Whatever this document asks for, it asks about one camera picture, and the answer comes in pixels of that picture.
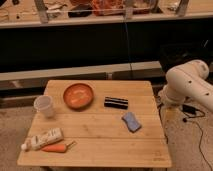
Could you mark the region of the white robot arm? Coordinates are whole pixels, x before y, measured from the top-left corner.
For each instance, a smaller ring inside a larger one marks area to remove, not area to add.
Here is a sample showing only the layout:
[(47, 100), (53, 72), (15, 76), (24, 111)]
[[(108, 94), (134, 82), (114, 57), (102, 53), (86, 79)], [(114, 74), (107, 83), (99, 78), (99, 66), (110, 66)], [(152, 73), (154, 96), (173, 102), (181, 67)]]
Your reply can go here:
[(206, 81), (209, 67), (202, 60), (192, 60), (170, 68), (166, 73), (167, 84), (160, 97), (164, 105), (178, 107), (187, 97), (213, 112), (213, 85)]

